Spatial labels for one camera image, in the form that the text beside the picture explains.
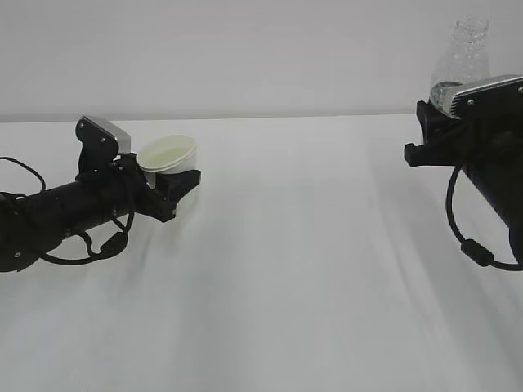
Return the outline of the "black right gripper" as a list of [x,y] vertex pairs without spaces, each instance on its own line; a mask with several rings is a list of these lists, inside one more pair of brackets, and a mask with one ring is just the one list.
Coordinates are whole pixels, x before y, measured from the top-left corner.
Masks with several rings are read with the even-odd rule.
[[404,147],[410,167],[451,167],[447,190],[460,174],[480,192],[522,191],[522,114],[453,119],[430,101],[416,104],[422,136]]

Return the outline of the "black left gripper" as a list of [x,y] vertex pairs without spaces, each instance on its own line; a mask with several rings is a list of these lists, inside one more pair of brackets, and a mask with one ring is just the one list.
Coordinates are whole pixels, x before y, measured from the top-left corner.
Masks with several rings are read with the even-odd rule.
[[177,216],[177,204],[200,184],[201,171],[154,174],[149,181],[135,154],[108,159],[81,153],[76,181],[96,196],[107,216],[134,212],[165,223]]

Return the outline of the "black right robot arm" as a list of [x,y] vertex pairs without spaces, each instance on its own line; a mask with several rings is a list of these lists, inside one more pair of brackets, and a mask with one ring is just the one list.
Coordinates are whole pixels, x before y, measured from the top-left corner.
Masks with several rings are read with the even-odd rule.
[[[420,100],[416,116],[422,143],[405,145],[405,161],[410,167],[453,169],[445,194],[445,213],[462,253],[481,267],[522,271],[522,109],[452,119],[430,102]],[[453,200],[461,173],[507,226],[513,263],[496,260],[490,250],[459,229]]]

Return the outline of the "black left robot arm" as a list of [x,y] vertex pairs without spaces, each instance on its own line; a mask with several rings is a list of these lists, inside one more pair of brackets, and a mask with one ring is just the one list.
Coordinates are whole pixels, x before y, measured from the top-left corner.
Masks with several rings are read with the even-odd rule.
[[159,174],[147,184],[136,155],[127,154],[75,180],[36,194],[1,194],[1,271],[20,272],[37,260],[86,265],[119,255],[136,215],[162,223],[201,180],[196,169]]

